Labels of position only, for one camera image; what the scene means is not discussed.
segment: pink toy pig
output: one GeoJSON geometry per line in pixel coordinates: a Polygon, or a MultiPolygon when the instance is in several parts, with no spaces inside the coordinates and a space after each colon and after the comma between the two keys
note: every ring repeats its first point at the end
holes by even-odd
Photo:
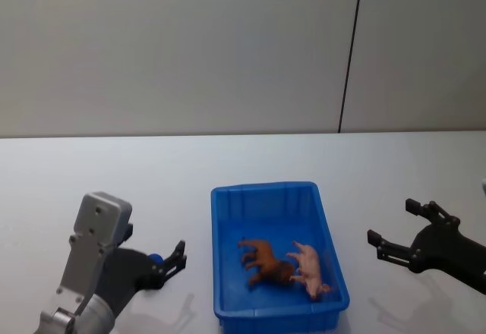
{"type": "Polygon", "coordinates": [[[287,257],[294,258],[298,261],[297,273],[300,276],[290,277],[291,281],[300,282],[305,285],[308,294],[312,300],[316,300],[322,292],[329,292],[330,287],[322,283],[320,276],[319,256],[313,247],[303,245],[293,241],[301,253],[287,253],[287,257]]]}

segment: white tabletop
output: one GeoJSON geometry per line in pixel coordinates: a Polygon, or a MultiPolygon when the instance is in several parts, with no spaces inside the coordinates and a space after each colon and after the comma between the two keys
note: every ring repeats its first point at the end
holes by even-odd
{"type": "Polygon", "coordinates": [[[126,244],[167,255],[183,238],[187,269],[140,293],[119,334],[217,333],[210,191],[228,184],[314,181],[351,298],[340,333],[486,332],[486,297],[438,271],[376,259],[372,228],[410,244],[427,221],[405,199],[436,200],[486,244],[486,132],[0,140],[0,332],[35,330],[60,281],[82,196],[106,191],[134,208],[126,244]]]}

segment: blue tray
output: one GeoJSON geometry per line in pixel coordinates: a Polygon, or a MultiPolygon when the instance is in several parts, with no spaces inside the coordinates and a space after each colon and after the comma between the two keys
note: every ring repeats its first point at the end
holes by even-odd
{"type": "Polygon", "coordinates": [[[214,313],[225,334],[273,334],[334,329],[349,305],[319,190],[311,182],[277,182],[218,187],[211,192],[214,313]],[[320,255],[330,293],[311,301],[305,287],[260,283],[248,288],[256,269],[245,271],[237,242],[267,239],[278,259],[297,251],[292,241],[320,255]]]}

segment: toy pig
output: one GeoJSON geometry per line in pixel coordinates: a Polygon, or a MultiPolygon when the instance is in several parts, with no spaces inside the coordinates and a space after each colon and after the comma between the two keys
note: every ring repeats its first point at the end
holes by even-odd
{"type": "Polygon", "coordinates": [[[305,289],[311,296],[312,300],[317,300],[319,295],[323,292],[329,292],[330,287],[322,283],[320,276],[319,256],[313,247],[310,245],[303,245],[297,241],[293,241],[301,253],[287,253],[287,257],[295,258],[298,261],[297,273],[300,276],[292,276],[291,281],[300,282],[305,285],[305,289]]]}
{"type": "Polygon", "coordinates": [[[284,260],[277,260],[273,256],[272,247],[265,240],[242,240],[238,242],[238,247],[252,247],[254,251],[243,254],[241,261],[247,263],[245,268],[258,267],[258,273],[252,276],[248,282],[250,286],[266,280],[280,285],[288,285],[294,273],[294,265],[284,260]]]}

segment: gray wall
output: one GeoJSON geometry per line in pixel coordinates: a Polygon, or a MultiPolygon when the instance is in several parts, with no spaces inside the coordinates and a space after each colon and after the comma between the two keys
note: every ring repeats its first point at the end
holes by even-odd
{"type": "MultiPolygon", "coordinates": [[[[0,137],[336,132],[357,0],[0,0],[0,137]]],[[[486,129],[486,0],[361,0],[342,131],[486,129]]]]}

